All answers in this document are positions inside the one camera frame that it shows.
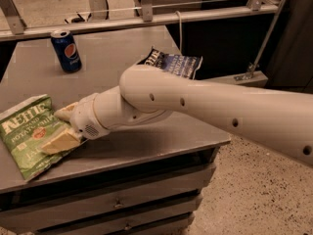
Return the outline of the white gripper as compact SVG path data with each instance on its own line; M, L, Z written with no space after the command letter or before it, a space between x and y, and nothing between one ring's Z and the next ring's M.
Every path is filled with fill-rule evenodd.
M69 121L75 131L86 139L95 140L108 135L110 132L98 121L94 103L98 93L94 93L54 112L54 116L63 121ZM41 145L42 152L48 155L78 147L82 142L82 135L72 128L65 128L54 133Z

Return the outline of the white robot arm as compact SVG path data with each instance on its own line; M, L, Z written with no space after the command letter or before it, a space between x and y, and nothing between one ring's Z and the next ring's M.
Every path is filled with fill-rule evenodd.
M313 165L313 95L191 80L147 65L123 72L119 84L55 112L69 122L68 148L124 127L178 112Z

